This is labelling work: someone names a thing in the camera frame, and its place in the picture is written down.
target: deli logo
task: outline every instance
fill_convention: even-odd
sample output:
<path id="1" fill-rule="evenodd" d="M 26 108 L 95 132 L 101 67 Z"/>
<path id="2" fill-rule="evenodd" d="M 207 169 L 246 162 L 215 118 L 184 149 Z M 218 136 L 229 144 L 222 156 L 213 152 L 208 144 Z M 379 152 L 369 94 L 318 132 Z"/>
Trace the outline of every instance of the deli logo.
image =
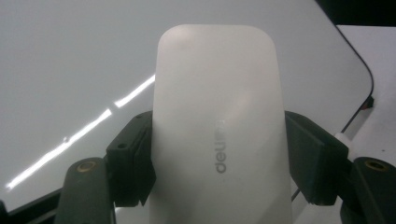
<path id="1" fill-rule="evenodd" d="M 216 121 L 215 128 L 215 152 L 216 152 L 216 171 L 219 174 L 224 174 L 227 171 L 225 160 L 226 155 L 226 143 L 225 143 L 225 121 Z"/>

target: white device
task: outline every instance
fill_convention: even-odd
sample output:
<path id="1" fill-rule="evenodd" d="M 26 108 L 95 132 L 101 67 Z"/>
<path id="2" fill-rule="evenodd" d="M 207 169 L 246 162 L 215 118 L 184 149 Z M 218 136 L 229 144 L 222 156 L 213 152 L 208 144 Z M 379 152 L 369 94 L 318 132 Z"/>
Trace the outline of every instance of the white device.
<path id="1" fill-rule="evenodd" d="M 181 25 L 160 40 L 150 224 L 290 224 L 276 50 L 248 26 Z"/>

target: white power bank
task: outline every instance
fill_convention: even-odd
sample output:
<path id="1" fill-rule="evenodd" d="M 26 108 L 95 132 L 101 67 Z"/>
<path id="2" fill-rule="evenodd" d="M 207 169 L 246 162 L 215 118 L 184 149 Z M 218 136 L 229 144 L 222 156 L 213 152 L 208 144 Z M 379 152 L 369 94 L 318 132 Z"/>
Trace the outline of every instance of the white power bank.
<path id="1" fill-rule="evenodd" d="M 150 224 L 291 223 L 284 109 L 266 33 L 170 29 L 154 92 Z"/>

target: black holder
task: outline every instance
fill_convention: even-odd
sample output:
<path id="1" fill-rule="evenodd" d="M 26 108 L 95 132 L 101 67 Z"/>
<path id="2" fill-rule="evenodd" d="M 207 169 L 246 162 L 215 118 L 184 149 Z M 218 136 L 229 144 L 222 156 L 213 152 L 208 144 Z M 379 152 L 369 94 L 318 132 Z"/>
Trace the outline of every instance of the black holder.
<path id="1" fill-rule="evenodd" d="M 310 119 L 286 112 L 291 177 L 309 203 L 343 200 L 344 224 L 396 223 L 396 168 L 373 158 L 347 159 L 348 149 Z M 134 117 L 103 159 L 78 161 L 64 187 L 10 213 L 0 223 L 115 223 L 114 204 L 144 204 L 155 182 L 150 159 L 152 112 Z"/>

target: white table surface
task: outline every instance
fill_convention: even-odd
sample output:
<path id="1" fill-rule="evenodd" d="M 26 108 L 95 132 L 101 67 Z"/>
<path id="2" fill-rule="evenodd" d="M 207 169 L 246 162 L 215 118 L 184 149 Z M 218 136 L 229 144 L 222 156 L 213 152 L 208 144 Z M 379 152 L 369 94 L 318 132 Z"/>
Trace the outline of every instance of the white table surface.
<path id="1" fill-rule="evenodd" d="M 264 30 L 276 44 L 285 108 L 330 133 L 371 92 L 367 67 L 313 0 L 0 1 L 0 199 L 8 210 L 61 187 L 72 163 L 103 157 L 122 127 L 152 108 L 152 84 L 127 105 L 114 103 L 155 74 L 161 35 L 185 23 Z"/>

